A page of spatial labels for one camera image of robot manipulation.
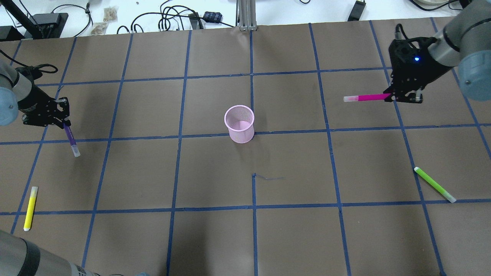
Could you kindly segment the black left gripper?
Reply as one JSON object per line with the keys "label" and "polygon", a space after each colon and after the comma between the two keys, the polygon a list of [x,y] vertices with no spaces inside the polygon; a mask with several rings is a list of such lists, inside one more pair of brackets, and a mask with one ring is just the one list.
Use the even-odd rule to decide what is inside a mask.
{"label": "black left gripper", "polygon": [[60,129],[65,129],[65,127],[71,126],[71,121],[68,119],[69,115],[69,100],[67,97],[62,97],[37,104],[33,111],[23,114],[22,122],[24,125],[30,126],[47,127],[55,125]]}

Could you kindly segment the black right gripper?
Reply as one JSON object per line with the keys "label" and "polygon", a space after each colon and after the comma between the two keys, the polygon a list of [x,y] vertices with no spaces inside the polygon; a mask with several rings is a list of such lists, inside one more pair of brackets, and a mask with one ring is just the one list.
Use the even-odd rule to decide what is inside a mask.
{"label": "black right gripper", "polygon": [[392,65],[391,84],[383,91],[385,102],[422,103],[422,90],[451,67],[437,62],[428,51],[435,37],[394,39],[388,50]]}

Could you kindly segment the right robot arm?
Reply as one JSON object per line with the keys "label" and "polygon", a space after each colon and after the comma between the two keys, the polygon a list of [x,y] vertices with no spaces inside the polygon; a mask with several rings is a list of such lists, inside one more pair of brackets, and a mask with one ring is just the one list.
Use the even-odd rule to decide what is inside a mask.
{"label": "right robot arm", "polygon": [[422,103],[423,89],[455,67],[463,95],[474,101],[489,101],[490,21],[490,1],[474,0],[431,37],[408,38],[397,24],[388,48],[392,73],[384,101]]}

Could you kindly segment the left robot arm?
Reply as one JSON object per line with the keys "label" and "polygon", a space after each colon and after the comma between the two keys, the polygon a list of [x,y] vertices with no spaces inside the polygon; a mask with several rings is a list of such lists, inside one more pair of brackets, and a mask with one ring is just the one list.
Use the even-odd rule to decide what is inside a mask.
{"label": "left robot arm", "polygon": [[14,68],[5,61],[0,62],[1,126],[13,123],[21,112],[24,125],[70,127],[68,98],[53,98],[35,84],[43,73],[54,74],[58,68],[51,64],[28,66],[12,59],[4,51],[1,54],[20,65]]}

